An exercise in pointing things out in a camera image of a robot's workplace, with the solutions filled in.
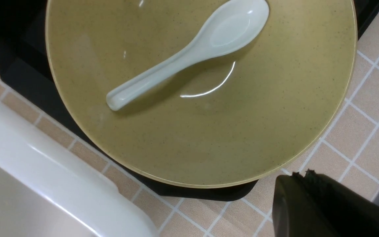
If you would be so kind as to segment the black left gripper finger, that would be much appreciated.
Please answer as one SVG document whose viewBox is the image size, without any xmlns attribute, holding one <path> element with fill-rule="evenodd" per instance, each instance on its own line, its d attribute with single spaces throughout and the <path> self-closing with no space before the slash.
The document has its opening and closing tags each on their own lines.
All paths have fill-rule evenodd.
<svg viewBox="0 0 379 237">
<path fill-rule="evenodd" d="M 272 220 L 276 237 L 379 237 L 379 206 L 312 170 L 276 178 Z"/>
</svg>

